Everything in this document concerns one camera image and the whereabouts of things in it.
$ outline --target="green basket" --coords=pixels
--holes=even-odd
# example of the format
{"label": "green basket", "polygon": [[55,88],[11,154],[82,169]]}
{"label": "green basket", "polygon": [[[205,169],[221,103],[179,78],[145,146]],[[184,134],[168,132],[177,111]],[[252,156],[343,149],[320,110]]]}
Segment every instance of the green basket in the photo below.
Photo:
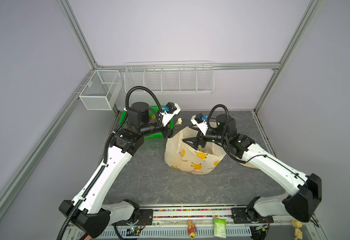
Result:
{"label": "green basket", "polygon": [[[153,107],[150,107],[150,108],[154,109],[155,111],[158,111],[158,110],[159,110],[158,106],[153,106]],[[122,122],[122,120],[123,120],[125,114],[126,114],[126,111],[123,111],[123,112],[122,112],[122,116],[120,117],[120,120],[119,120],[119,124]],[[173,126],[174,126],[174,121],[173,121],[173,119],[171,118],[171,121],[170,121],[170,129],[172,129]],[[158,132],[158,133],[155,133],[155,134],[152,134],[152,135],[149,135],[149,136],[144,137],[144,139],[150,139],[150,138],[163,138],[163,134],[162,134],[161,132]]]}

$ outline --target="table surface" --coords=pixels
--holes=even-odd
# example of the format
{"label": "table surface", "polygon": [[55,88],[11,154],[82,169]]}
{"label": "table surface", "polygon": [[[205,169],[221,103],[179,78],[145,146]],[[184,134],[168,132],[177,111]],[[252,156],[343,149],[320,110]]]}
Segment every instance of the table surface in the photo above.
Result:
{"label": "table surface", "polygon": [[[181,111],[190,122],[197,111]],[[221,114],[215,111],[213,118]],[[238,133],[254,139],[265,150],[265,143],[250,111],[230,111]],[[108,191],[104,204],[130,199],[137,204],[248,204],[254,197],[283,194],[284,189],[258,169],[240,165],[225,156],[208,174],[196,175],[168,166],[164,162],[166,139],[145,139],[132,159],[120,171]]]}

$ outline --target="green package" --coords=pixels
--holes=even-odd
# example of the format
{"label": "green package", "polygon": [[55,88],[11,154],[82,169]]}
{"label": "green package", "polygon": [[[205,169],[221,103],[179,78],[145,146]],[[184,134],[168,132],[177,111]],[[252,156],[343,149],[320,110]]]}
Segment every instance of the green package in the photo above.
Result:
{"label": "green package", "polygon": [[214,236],[225,238],[225,219],[215,218],[214,223],[215,223]]}

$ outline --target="plastic bag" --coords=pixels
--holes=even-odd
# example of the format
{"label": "plastic bag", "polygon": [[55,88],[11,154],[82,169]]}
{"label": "plastic bag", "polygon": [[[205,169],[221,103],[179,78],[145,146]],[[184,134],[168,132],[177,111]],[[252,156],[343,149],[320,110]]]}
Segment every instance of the plastic bag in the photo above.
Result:
{"label": "plastic bag", "polygon": [[164,161],[168,166],[194,174],[207,174],[219,164],[225,156],[222,147],[207,142],[205,148],[199,146],[197,151],[182,141],[196,135],[196,130],[186,127],[167,140]]}

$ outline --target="wire shelf with compartments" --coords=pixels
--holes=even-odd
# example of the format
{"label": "wire shelf with compartments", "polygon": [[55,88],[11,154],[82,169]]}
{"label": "wire shelf with compartments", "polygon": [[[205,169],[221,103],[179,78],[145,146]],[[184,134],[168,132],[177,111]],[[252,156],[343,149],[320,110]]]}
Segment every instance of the wire shelf with compartments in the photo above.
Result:
{"label": "wire shelf with compartments", "polygon": [[212,62],[126,63],[124,86],[145,86],[155,93],[212,93]]}
{"label": "wire shelf with compartments", "polygon": [[122,85],[118,70],[96,70],[79,97],[88,110],[112,110]]}

